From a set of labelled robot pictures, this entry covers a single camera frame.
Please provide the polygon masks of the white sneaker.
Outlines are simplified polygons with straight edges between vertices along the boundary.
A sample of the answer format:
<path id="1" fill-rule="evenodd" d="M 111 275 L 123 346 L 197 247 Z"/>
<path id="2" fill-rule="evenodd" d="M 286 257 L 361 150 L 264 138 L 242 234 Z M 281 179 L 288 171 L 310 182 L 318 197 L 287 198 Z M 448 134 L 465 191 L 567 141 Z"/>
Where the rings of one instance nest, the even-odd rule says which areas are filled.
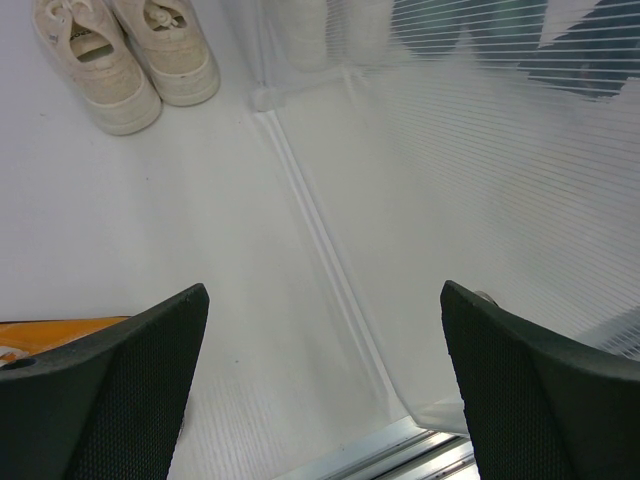
<path id="1" fill-rule="evenodd" d="M 356 64 L 378 62 L 391 36 L 393 0 L 348 0 L 345 2 L 346 51 Z"/>
<path id="2" fill-rule="evenodd" d="M 282 0 L 274 3 L 279 34 L 289 63 L 302 72 L 326 67 L 328 50 L 325 0 Z"/>

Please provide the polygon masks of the clear cabinet door panel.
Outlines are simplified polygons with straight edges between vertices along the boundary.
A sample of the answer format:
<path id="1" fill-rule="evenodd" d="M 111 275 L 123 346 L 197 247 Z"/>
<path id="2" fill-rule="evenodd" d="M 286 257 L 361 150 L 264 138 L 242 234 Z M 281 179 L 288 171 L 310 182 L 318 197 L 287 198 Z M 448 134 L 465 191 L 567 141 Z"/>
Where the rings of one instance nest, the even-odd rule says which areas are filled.
<path id="1" fill-rule="evenodd" d="M 419 424 L 466 425 L 441 326 L 454 281 L 600 350 L 639 356 L 639 77 L 611 98 L 533 81 L 459 48 L 434 61 L 391 36 L 376 63 L 346 51 L 346 1 L 326 1 L 328 62 L 287 60 L 273 113 L 343 289 Z M 598 1 L 547 1 L 542 42 Z"/>

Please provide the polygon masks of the green pointed shoe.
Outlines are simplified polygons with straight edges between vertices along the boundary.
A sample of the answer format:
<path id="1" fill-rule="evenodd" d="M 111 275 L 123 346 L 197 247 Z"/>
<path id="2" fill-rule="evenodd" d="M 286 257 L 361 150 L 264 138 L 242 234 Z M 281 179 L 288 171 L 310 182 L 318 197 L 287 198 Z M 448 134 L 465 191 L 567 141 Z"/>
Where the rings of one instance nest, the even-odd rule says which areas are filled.
<path id="1" fill-rule="evenodd" d="M 392 31 L 412 56 L 438 60 L 474 48 L 467 25 L 475 7 L 475 1 L 395 1 Z"/>
<path id="2" fill-rule="evenodd" d="M 466 26 L 478 53 L 533 81 L 590 98 L 618 95 L 639 77 L 639 3 L 598 1 L 542 42 L 547 1 L 472 1 Z"/>

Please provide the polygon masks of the beige sneaker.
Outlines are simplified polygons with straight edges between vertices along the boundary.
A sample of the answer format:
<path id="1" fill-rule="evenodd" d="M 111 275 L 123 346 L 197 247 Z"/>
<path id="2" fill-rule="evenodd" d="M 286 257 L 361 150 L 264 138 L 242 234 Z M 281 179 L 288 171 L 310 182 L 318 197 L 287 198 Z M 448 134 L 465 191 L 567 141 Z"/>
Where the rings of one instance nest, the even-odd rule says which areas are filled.
<path id="1" fill-rule="evenodd" d="M 117 20 L 139 47 L 161 99 L 188 107 L 209 100 L 221 78 L 190 1 L 120 0 Z"/>
<path id="2" fill-rule="evenodd" d="M 34 31 L 93 122 L 125 136 L 156 121 L 161 99 L 104 1 L 34 1 Z"/>

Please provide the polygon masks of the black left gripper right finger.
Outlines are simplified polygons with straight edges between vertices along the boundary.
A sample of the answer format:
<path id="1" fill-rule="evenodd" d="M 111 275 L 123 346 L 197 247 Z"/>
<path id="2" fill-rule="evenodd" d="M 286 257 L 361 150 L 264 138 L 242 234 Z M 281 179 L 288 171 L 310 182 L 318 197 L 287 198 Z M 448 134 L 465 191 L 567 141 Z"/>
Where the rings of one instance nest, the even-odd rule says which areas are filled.
<path id="1" fill-rule="evenodd" d="M 442 326 L 483 479 L 636 479 L 639 364 L 448 280 Z"/>

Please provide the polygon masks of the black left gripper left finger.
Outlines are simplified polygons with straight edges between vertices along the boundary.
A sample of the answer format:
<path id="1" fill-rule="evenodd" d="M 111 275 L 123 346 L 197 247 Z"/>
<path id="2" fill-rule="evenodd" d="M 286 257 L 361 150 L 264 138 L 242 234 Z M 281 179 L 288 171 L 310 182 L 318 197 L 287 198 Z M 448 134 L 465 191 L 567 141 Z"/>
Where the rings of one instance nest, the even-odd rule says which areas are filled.
<path id="1" fill-rule="evenodd" d="M 2 478 L 166 478 L 208 310 L 207 290 L 195 284 L 2 367 Z"/>

